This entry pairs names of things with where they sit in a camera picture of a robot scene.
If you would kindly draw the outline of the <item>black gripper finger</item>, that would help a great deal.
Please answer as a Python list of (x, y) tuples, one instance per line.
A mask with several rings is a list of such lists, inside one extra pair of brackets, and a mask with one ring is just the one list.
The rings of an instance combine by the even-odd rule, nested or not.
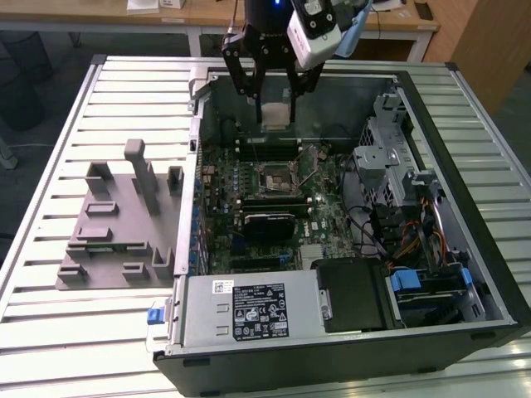
[(320, 74), (324, 68), (324, 63), (318, 64), (314, 68), (299, 75), (295, 71), (295, 65), (288, 65), (286, 73), (290, 82), (290, 122), (295, 122), (296, 100), (298, 97), (312, 93), (318, 83)]
[[(222, 40), (222, 57), (229, 70), (236, 92), (255, 101), (256, 122), (262, 123), (261, 88), (266, 76), (261, 44), (261, 34), (251, 25), (246, 25), (241, 32), (229, 26)], [(251, 75), (241, 63), (241, 53), (247, 51), (254, 62)]]

